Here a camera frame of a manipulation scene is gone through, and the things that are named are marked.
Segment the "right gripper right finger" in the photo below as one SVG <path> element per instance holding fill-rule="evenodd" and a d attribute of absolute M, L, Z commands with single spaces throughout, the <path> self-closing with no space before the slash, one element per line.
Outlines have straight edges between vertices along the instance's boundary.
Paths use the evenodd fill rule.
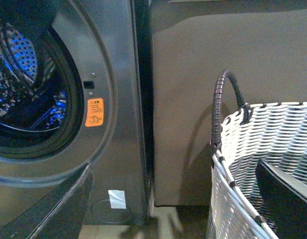
<path fill-rule="evenodd" d="M 256 167 L 260 195 L 281 239 L 307 239 L 307 184 L 259 160 Z"/>

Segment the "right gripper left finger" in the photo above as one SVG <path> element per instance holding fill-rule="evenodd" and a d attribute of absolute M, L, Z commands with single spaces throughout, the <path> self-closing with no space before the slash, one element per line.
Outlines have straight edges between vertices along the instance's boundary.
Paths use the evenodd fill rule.
<path fill-rule="evenodd" d="M 0 228 L 0 239 L 77 239 L 94 175 L 85 163 L 23 214 Z"/>

